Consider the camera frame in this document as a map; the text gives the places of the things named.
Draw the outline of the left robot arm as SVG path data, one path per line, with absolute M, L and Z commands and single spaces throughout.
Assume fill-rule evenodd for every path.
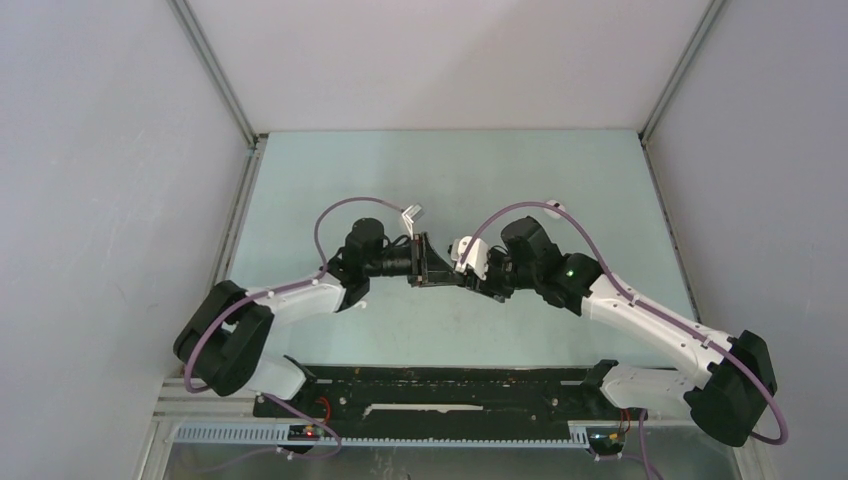
M 286 287 L 245 289 L 216 284 L 173 344 L 190 376 L 221 397 L 242 389 L 277 397 L 292 416 L 316 403 L 312 376 L 280 344 L 295 322 L 362 303 L 377 277 L 404 277 L 413 287 L 461 286 L 463 273 L 444 260 L 426 234 L 388 240 L 374 218 L 357 220 L 318 279 Z

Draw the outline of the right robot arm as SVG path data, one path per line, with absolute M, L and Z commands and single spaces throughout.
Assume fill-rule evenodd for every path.
M 788 441 L 777 378 L 761 336 L 750 330 L 734 336 L 654 302 L 613 273 L 599 250 L 561 252 L 533 217 L 508 224 L 501 240 L 501 249 L 478 233 L 455 241 L 455 272 L 497 298 L 532 290 L 549 305 L 617 329 L 671 362 L 669 370 L 612 364 L 581 392 L 588 414 L 606 418 L 619 407 L 646 408 L 687 416 L 731 447 L 750 439 Z

